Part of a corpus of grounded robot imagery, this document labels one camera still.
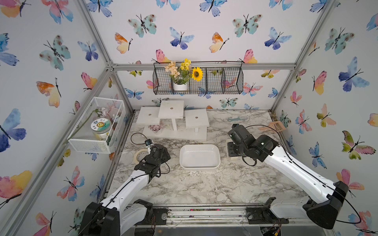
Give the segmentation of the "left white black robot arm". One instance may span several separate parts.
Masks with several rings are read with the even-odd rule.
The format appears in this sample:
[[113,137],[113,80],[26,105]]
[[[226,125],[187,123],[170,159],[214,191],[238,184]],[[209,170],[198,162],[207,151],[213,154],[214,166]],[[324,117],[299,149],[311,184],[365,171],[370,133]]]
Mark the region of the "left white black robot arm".
[[140,222],[153,223],[153,204],[132,200],[154,177],[159,178],[161,164],[170,160],[166,147],[150,143],[148,154],[131,176],[114,193],[100,203],[90,203],[84,211],[79,236],[121,236]]

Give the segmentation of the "white storage box tray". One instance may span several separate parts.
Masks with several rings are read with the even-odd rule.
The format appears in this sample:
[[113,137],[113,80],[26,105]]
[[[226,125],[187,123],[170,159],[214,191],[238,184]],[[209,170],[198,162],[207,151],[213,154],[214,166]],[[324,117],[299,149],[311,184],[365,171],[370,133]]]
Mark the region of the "white storage box tray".
[[220,166],[221,157],[213,144],[185,145],[180,149],[179,162],[187,171],[212,171]]

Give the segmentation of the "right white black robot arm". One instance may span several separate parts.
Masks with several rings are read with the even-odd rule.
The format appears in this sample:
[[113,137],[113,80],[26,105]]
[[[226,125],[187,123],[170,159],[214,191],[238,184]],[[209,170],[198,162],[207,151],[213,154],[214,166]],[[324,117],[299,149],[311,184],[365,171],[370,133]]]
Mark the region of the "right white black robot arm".
[[239,124],[233,124],[228,135],[231,138],[227,144],[230,157],[249,157],[255,162],[265,163],[280,171],[308,195],[307,198],[291,200],[273,198],[268,208],[276,218],[310,219],[324,229],[334,228],[346,200],[348,185],[317,174],[267,135],[255,138]]

